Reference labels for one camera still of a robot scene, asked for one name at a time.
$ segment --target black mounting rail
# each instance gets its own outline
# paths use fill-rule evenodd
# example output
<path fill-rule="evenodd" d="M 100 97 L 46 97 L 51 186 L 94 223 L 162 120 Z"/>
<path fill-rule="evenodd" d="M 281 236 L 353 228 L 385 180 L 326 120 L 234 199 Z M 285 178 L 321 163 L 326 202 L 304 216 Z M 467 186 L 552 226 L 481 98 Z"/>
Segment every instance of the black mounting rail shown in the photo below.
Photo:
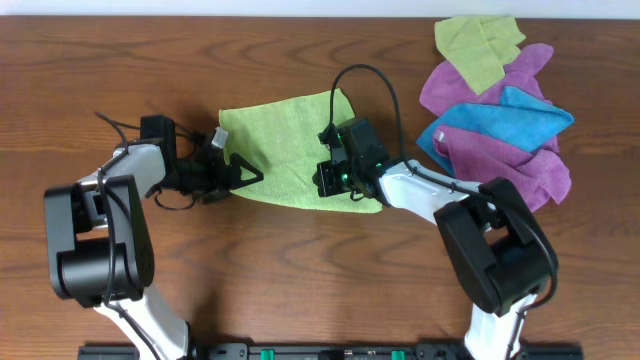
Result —
<path fill-rule="evenodd" d="M 78 360 L 138 360 L 133 346 L 83 346 Z M 575 345 L 522 345 L 519 360 L 582 360 Z M 209 346 L 187 360 L 473 360 L 464 345 L 446 340 L 416 346 L 304 346 L 246 345 L 229 343 Z"/>

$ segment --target wood grain surface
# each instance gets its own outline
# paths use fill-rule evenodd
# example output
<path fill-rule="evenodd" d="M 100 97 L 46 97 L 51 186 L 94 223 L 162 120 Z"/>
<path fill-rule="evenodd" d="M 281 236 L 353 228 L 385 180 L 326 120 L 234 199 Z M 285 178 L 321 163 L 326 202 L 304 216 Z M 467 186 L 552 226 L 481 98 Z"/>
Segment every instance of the wood grain surface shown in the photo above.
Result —
<path fill-rule="evenodd" d="M 408 150 L 437 169 L 414 144 L 435 119 L 418 103 L 443 60 L 434 21 L 0 18 L 0 358 L 71 359 L 85 342 L 127 340 L 58 299 L 48 279 L 44 190 L 93 172 L 118 141 L 94 110 L 132 124 L 162 112 L 209 130 L 219 109 L 319 93 L 346 65 L 369 63 L 396 87 Z M 588 359 L 638 358 L 640 22 L 519 25 L 526 44 L 555 48 L 538 79 L 576 118 L 560 135 L 571 193 L 536 213 L 559 256 L 558 293 L 529 315 L 524 338 L 579 342 Z M 354 72 L 341 87 L 395 151 L 381 82 Z M 409 343 L 462 338 L 469 325 L 471 303 L 437 229 L 411 213 L 238 197 L 144 210 L 155 283 L 202 339 Z"/>

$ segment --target lime green towel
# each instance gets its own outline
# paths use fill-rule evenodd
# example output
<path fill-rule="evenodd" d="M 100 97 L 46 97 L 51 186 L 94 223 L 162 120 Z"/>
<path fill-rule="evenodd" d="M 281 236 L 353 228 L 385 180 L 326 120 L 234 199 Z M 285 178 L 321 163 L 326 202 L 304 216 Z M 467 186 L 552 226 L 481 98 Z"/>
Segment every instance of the lime green towel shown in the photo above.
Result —
<path fill-rule="evenodd" d="M 264 173 L 264 180 L 232 193 L 248 199 L 301 209 L 374 213 L 372 199 L 353 202 L 349 194 L 318 196 L 312 177 L 319 162 L 330 159 L 318 133 L 329 122 L 329 91 L 267 105 L 220 110 L 220 126 L 229 132 L 225 161 L 238 153 Z M 334 99 L 334 122 L 354 117 L 340 89 Z"/>
<path fill-rule="evenodd" d="M 515 18 L 501 16 L 457 16 L 437 22 L 435 34 L 438 50 L 477 95 L 504 77 L 525 39 Z"/>

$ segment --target green connector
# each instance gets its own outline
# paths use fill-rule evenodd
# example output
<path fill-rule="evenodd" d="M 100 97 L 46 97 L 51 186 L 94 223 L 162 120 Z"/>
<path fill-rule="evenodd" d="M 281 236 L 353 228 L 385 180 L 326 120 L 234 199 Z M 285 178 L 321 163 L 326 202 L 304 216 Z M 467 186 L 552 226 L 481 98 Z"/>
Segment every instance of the green connector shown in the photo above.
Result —
<path fill-rule="evenodd" d="M 392 351 L 391 360 L 404 360 L 404 351 Z"/>
<path fill-rule="evenodd" d="M 262 352 L 260 353 L 260 360 L 274 360 L 275 357 L 276 354 L 273 350 L 262 350 Z"/>

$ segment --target white wall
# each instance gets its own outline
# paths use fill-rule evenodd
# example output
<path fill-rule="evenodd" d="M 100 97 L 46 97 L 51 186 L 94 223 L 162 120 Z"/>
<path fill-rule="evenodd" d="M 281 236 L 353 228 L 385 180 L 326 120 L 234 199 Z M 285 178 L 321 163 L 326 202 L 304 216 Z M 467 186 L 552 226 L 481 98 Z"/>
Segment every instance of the white wall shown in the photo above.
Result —
<path fill-rule="evenodd" d="M 0 0 L 13 14 L 639 19 L 640 0 Z"/>

